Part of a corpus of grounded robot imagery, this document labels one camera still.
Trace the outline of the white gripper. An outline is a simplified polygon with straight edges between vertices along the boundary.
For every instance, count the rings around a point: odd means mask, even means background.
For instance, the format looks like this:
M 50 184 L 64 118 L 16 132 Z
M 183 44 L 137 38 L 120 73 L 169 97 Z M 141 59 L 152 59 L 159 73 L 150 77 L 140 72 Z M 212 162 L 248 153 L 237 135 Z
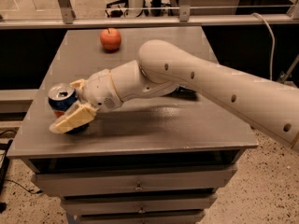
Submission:
M 90 104 L 73 103 L 62 116 L 50 125 L 50 131 L 53 133 L 70 132 L 93 121 L 96 111 L 110 112 L 123 104 L 116 91 L 112 75 L 107 69 L 91 75 L 87 80 L 75 80 L 70 83 L 70 86 L 79 90 L 83 89 L 83 98 L 95 108 Z

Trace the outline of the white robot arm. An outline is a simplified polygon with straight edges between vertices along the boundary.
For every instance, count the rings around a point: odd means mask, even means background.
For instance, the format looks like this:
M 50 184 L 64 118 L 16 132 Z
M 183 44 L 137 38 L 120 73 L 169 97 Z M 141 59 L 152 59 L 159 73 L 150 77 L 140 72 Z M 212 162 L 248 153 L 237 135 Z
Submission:
M 177 87 L 201 93 L 275 141 L 299 147 L 299 89 L 195 57 L 163 40 L 141 45 L 138 58 L 87 79 L 52 87 L 49 95 L 73 92 L 77 100 L 51 125 L 68 133 L 136 98 L 168 94 Z

